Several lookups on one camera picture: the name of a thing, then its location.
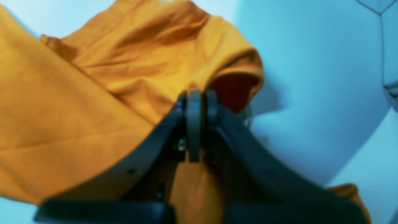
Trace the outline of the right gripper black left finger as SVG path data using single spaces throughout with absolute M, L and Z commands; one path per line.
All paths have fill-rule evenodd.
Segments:
M 147 138 L 114 166 L 44 201 L 37 224 L 175 224 L 168 200 L 181 162 L 201 156 L 202 93 L 183 91 Z

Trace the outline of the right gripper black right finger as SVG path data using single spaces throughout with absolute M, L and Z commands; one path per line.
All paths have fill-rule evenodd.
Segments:
M 223 224 L 365 224 L 360 207 L 304 179 L 268 152 L 205 91 L 205 160 L 221 173 Z

